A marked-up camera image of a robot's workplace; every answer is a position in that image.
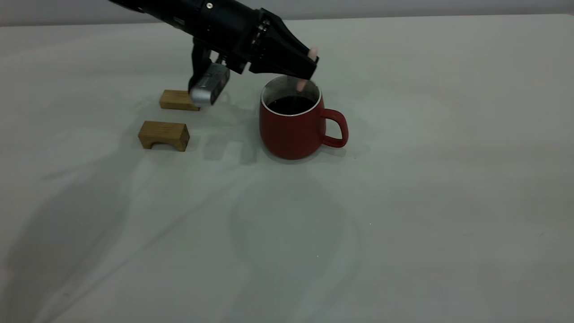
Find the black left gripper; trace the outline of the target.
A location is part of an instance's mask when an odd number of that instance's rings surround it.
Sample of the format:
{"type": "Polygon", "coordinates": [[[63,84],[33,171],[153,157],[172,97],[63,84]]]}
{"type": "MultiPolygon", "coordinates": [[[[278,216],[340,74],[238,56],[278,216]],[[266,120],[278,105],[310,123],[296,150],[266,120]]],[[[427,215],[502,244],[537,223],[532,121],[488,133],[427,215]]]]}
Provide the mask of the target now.
{"type": "Polygon", "coordinates": [[[192,67],[202,75],[215,51],[241,74],[245,65],[254,74],[278,74],[309,80],[317,63],[282,20],[265,9],[252,9],[236,0],[179,0],[178,24],[193,35],[192,67]],[[271,39],[265,39],[271,27],[271,39]]]}

